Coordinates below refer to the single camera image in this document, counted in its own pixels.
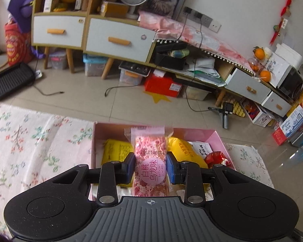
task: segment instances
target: tag label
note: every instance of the tag label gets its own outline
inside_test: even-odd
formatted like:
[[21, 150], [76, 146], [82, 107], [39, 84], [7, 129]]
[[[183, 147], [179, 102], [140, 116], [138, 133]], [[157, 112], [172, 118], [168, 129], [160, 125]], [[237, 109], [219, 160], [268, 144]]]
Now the tag label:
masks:
[[283, 18], [283, 22], [282, 22], [282, 28], [285, 29], [286, 25], [287, 25], [288, 20]]
[[165, 163], [159, 158], [148, 158], [139, 166], [139, 176], [147, 184], [158, 185], [166, 176]]
[[172, 83], [170, 85], [170, 90], [172, 91], [176, 91], [176, 92], [179, 92], [181, 90], [181, 87], [179, 84], [175, 84], [175, 83]]

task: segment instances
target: pink box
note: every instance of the pink box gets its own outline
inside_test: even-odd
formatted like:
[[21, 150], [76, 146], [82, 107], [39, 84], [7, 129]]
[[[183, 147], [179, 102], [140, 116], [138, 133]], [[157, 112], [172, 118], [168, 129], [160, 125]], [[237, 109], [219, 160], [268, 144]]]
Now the pink box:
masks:
[[[124, 129], [137, 126], [141, 125], [94, 123], [90, 168], [96, 167], [96, 143], [98, 140], [105, 141], [107, 139], [114, 139], [119, 141], [128, 141], [128, 139], [124, 135]], [[174, 128], [173, 136], [179, 139], [184, 139], [185, 141], [200, 141], [209, 143], [212, 148], [212, 151], [221, 151], [225, 155], [225, 157], [231, 162], [230, 168], [235, 170], [230, 155], [225, 149], [225, 146], [223, 145], [220, 136], [215, 130]]]

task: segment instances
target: metal screw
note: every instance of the metal screw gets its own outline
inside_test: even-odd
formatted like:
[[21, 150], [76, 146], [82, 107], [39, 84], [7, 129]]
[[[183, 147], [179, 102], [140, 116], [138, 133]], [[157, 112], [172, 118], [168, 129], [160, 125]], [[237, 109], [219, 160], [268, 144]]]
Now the metal screw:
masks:
[[104, 195], [104, 196], [100, 197], [99, 201], [103, 204], [109, 204], [114, 201], [114, 197], [111, 195]]
[[200, 197], [199, 195], [192, 195], [187, 200], [192, 204], [199, 204], [203, 202], [203, 198]]

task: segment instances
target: orange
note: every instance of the orange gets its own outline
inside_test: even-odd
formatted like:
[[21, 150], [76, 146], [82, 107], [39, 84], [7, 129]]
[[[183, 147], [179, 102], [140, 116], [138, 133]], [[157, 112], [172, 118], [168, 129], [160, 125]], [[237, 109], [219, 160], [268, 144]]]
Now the orange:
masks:
[[253, 52], [254, 52], [256, 58], [258, 58], [259, 60], [264, 60], [264, 58], [265, 58], [264, 49], [259, 48], [258, 46], [256, 46]]
[[263, 70], [260, 72], [260, 77], [262, 78], [262, 81], [269, 82], [271, 75], [269, 71]]

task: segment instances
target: yellow star sticker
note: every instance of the yellow star sticker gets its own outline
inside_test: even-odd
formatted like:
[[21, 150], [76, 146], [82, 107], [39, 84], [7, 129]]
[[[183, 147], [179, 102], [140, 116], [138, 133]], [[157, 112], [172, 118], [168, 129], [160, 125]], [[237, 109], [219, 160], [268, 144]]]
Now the yellow star sticker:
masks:
[[151, 93], [151, 92], [146, 92], [144, 91], [145, 94], [149, 94], [153, 97], [154, 99], [154, 103], [158, 103], [160, 100], [164, 100], [164, 101], [167, 101], [167, 102], [171, 102], [171, 100], [169, 100], [167, 98], [167, 96], [165, 95], [162, 95], [162, 94], [155, 94], [155, 93]]

